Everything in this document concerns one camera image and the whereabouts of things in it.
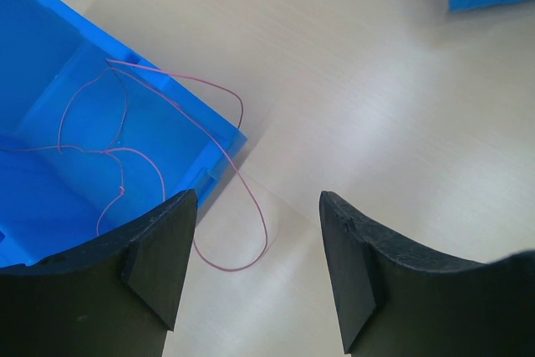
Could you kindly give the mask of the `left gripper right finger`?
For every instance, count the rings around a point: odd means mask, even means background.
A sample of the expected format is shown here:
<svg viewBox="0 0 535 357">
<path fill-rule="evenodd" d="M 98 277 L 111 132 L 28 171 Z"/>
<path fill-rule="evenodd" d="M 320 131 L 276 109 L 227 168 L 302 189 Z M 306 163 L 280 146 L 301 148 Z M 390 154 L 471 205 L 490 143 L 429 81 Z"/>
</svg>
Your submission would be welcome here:
<svg viewBox="0 0 535 357">
<path fill-rule="evenodd" d="M 319 198 L 344 352 L 531 356 L 534 253 L 479 263 L 424 246 L 332 191 Z"/>
</svg>

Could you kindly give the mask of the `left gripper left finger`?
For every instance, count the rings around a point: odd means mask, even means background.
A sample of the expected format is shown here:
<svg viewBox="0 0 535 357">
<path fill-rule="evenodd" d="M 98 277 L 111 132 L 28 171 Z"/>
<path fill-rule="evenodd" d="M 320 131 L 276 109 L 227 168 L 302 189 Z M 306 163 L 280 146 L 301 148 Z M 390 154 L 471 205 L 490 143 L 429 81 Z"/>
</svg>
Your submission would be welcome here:
<svg viewBox="0 0 535 357">
<path fill-rule="evenodd" d="M 4 356 L 159 356 L 176 325 L 197 216 L 181 191 L 135 220 L 1 271 Z"/>
</svg>

